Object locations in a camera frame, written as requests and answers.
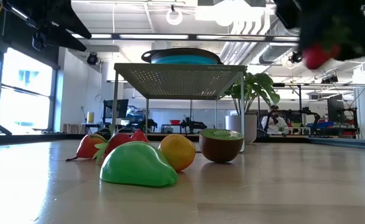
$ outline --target dark pot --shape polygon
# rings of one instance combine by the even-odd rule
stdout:
[[[205,136],[207,131],[214,129],[206,129],[200,131],[199,133],[199,145],[201,149],[201,153],[208,159],[213,162],[229,162],[233,160],[240,152],[244,136],[241,135],[239,139],[216,139],[213,137]],[[228,131],[233,134],[240,134],[236,131],[223,130]]]
[[[150,50],[141,59],[149,63],[222,65],[213,52],[195,48]]]

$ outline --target metal rack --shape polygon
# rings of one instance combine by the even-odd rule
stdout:
[[[150,99],[214,100],[216,103],[238,78],[241,79],[241,117],[244,135],[244,87],[246,67],[241,65],[171,65],[115,63],[116,80],[120,74],[146,98],[146,122]],[[118,82],[114,82],[113,108],[116,108]],[[116,125],[113,110],[112,126]]]

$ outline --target potted plant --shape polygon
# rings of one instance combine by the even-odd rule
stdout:
[[[240,79],[225,91],[226,96],[233,99],[233,103],[238,115],[225,117],[225,128],[228,130],[241,132],[241,83]],[[252,102],[260,96],[268,106],[277,104],[280,96],[273,88],[273,80],[266,73],[257,73],[255,75],[247,73],[244,75],[244,135],[246,144],[254,142],[257,138],[257,116],[249,114]]]

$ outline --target person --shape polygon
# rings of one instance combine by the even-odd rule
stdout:
[[[268,113],[270,113],[270,118],[268,122],[268,134],[280,134],[280,132],[284,134],[288,134],[286,121],[279,116],[279,107],[276,105],[272,105],[268,109]],[[268,117],[263,117],[261,121],[261,125],[265,128]]]

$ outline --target red object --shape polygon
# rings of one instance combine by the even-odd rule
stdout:
[[[72,161],[77,158],[92,158],[97,152],[96,144],[106,142],[105,138],[100,136],[99,134],[87,134],[81,140],[80,145],[78,146],[76,157],[67,159],[66,161]]]
[[[170,120],[171,124],[180,124],[181,120]]]
[[[138,129],[132,136],[131,141],[143,141],[149,143],[149,140],[146,138],[145,134]]]
[[[108,143],[108,146],[105,150],[105,157],[107,155],[109,155],[109,153],[111,151],[113,151],[113,149],[117,148],[118,146],[127,143],[127,142],[131,142],[130,136],[128,134],[117,134],[114,135]]]
[[[314,43],[309,49],[303,49],[302,55],[305,59],[305,65],[308,69],[314,70],[320,68],[329,59],[340,54],[340,47],[333,45],[330,52],[324,51],[319,43]]]

